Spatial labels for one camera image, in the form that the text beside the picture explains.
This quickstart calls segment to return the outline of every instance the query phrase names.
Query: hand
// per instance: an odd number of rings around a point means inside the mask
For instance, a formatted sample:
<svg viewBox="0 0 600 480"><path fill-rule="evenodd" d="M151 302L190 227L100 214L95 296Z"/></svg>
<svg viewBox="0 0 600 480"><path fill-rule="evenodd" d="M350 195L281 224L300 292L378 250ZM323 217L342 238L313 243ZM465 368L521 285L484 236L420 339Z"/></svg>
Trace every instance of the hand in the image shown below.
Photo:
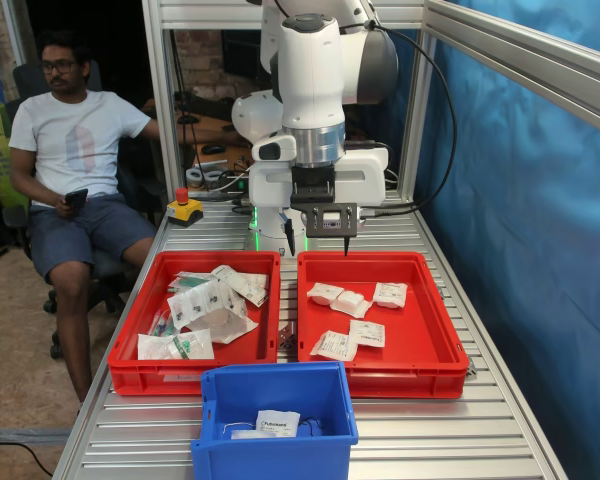
<svg viewBox="0 0 600 480"><path fill-rule="evenodd" d="M67 205L64 195L58 195L56 197L56 204L54 206L56 208L56 213L62 218L71 218L76 214L76 209L71 205Z"/></svg>

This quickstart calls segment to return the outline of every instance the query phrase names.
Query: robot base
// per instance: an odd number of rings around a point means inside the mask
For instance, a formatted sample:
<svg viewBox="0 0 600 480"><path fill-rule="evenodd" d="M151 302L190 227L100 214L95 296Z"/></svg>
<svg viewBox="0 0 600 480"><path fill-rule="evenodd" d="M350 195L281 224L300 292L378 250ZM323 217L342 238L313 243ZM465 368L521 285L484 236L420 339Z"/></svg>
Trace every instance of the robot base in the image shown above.
<svg viewBox="0 0 600 480"><path fill-rule="evenodd" d="M279 252L281 257L294 258L305 251L305 228L301 213L290 208L282 209L293 223L295 255L291 255L289 242L284 233L284 224L279 208L258 208L255 219L249 225L249 235L245 239L245 250Z"/></svg>

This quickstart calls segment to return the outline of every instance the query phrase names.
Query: plastic bin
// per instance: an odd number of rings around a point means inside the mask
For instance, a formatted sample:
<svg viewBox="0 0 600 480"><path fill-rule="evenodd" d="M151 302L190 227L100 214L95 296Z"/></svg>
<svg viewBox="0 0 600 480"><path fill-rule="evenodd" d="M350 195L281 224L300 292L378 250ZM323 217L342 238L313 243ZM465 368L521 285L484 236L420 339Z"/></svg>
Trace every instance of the plastic bin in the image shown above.
<svg viewBox="0 0 600 480"><path fill-rule="evenodd" d="M167 310L169 283L181 271L207 273L229 265L241 273L269 275L268 300L247 301L258 328L228 345L213 344L214 360L138 360L138 334L147 334L158 309ZM199 395L200 375L234 364L275 363L280 315L280 255L274 252L164 252L156 255L108 357L113 388L121 395Z"/></svg>
<svg viewBox="0 0 600 480"><path fill-rule="evenodd" d="M376 282L406 283L404 308L374 304L364 320L385 326L384 348L359 346L346 362L353 397L458 398L469 366L424 257L415 252L306 252L298 257L298 360L327 330L349 333L347 314L307 297L315 282L344 287L371 301Z"/></svg>
<svg viewBox="0 0 600 480"><path fill-rule="evenodd" d="M358 430L342 363L240 365L202 376L202 428L191 442L196 480L346 480ZM231 440L259 410L291 411L295 438Z"/></svg>

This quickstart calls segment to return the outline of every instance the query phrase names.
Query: white cable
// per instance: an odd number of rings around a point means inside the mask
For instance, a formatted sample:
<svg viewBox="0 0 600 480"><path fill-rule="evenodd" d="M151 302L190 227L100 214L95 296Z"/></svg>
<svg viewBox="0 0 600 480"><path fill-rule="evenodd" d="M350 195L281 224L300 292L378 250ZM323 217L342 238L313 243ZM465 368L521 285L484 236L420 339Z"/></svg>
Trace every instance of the white cable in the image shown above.
<svg viewBox="0 0 600 480"><path fill-rule="evenodd" d="M244 177L250 169L251 169L251 167L247 168L244 171L244 173L240 174L238 177L236 177L235 179L233 179L231 182L227 183L224 187L214 188L213 190L209 190L209 191L210 192L220 192L221 190L224 190L225 188L230 187L231 185L233 185L234 183L236 183L238 180L240 180L242 177Z"/></svg>

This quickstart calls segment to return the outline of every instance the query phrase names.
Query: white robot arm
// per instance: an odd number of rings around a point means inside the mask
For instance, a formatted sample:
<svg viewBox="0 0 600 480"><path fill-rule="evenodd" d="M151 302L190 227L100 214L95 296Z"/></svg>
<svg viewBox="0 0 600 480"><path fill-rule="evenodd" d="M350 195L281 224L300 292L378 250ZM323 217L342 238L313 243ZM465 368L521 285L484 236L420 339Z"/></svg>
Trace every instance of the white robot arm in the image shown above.
<svg viewBox="0 0 600 480"><path fill-rule="evenodd" d="M262 58L277 48L270 57L273 90L239 99L232 115L238 132L254 143L249 191L259 210L256 228L264 238L286 239L291 255L305 229L309 238L344 238L346 253L357 234L357 205L384 201L388 153L345 152L342 105L379 103L393 92L395 48L380 31L352 28L341 35L328 10L360 23L373 15L363 0L287 0L282 24L273 0L263 0L263 7L262 41L270 46Z"/></svg>

